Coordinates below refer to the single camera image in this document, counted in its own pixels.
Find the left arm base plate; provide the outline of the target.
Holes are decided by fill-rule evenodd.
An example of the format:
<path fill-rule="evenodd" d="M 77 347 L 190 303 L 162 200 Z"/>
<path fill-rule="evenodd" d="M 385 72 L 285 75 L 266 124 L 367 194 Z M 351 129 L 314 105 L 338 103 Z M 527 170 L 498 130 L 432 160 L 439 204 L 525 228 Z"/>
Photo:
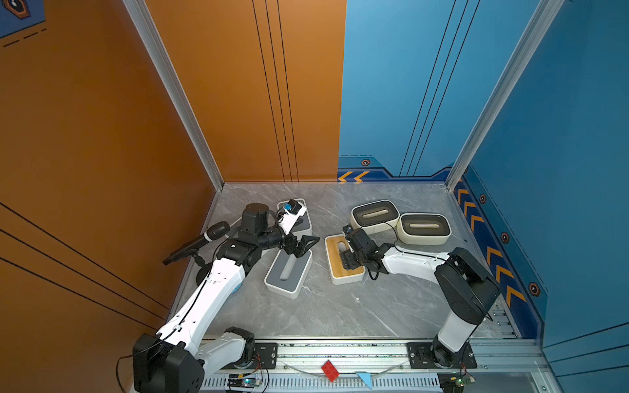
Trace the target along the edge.
<path fill-rule="evenodd" d="M 253 356 L 247 362 L 239 361 L 224 366 L 223 370 L 236 369 L 254 369 L 259 364 L 263 364 L 262 368 L 268 370 L 276 369 L 278 360 L 278 343 L 277 342 L 256 342 L 254 346 Z"/>

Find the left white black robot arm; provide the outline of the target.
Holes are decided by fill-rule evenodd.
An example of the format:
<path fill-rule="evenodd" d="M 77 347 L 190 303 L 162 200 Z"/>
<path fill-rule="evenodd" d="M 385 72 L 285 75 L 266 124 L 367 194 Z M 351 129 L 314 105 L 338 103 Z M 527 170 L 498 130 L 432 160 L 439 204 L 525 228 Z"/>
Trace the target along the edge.
<path fill-rule="evenodd" d="M 303 257 L 319 242 L 293 229 L 306 219 L 307 207 L 291 199 L 272 211 L 266 204 L 251 203 L 242 212 L 236 231 L 221 221 L 185 243 L 164 261 L 169 265 L 192 257 L 200 270 L 197 289 L 155 334 L 135 342 L 133 361 L 136 392 L 198 392 L 205 376 L 232 365 L 245 368 L 254 360 L 255 336 L 230 327 L 216 340 L 204 344 L 207 329 L 229 296 L 270 249 Z"/>

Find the grey lid tissue box front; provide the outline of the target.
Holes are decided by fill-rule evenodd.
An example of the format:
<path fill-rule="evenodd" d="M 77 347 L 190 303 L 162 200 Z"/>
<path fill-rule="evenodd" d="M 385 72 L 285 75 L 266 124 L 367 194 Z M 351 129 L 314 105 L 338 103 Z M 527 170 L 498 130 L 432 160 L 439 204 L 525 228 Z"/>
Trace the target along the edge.
<path fill-rule="evenodd" d="M 285 250 L 275 256 L 265 276 L 265 286 L 272 293 L 295 300 L 298 298 L 312 264 L 312 251 L 295 257 Z"/>

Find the bamboo lid white tissue box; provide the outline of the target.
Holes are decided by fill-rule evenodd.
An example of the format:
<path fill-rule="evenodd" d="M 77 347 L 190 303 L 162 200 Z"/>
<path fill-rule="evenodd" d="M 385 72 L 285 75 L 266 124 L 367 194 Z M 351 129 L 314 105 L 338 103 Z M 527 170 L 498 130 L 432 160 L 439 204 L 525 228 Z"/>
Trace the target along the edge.
<path fill-rule="evenodd" d="M 365 268 L 363 266 L 359 266 L 354 270 L 346 270 L 343 267 L 341 254 L 350 250 L 350 247 L 342 234 L 328 236 L 324 243 L 329 262 L 330 277 L 334 285 L 358 283 L 363 279 L 365 276 Z"/>

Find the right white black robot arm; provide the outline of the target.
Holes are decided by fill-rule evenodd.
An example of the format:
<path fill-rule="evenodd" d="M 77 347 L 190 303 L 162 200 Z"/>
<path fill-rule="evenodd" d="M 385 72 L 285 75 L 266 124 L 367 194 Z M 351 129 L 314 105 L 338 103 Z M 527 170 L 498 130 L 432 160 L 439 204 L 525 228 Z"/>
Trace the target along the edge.
<path fill-rule="evenodd" d="M 442 290 L 450 312 L 432 340 L 429 354 L 440 368 L 462 363 L 465 347 L 501 294 L 491 272 L 467 249 L 451 252 L 418 252 L 394 243 L 378 245 L 363 229 L 350 224 L 342 229 L 348 249 L 340 253 L 345 270 L 363 266 L 370 278 L 381 274 L 402 274 L 436 283 Z"/>

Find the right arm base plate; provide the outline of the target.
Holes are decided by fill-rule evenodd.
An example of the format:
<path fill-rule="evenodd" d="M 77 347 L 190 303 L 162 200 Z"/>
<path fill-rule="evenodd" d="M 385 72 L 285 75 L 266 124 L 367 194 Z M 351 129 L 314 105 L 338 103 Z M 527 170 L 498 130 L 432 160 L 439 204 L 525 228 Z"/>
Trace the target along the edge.
<path fill-rule="evenodd" d="M 406 350 L 412 369 L 478 368 L 469 342 L 466 342 L 458 352 L 448 350 L 439 342 L 408 342 Z"/>

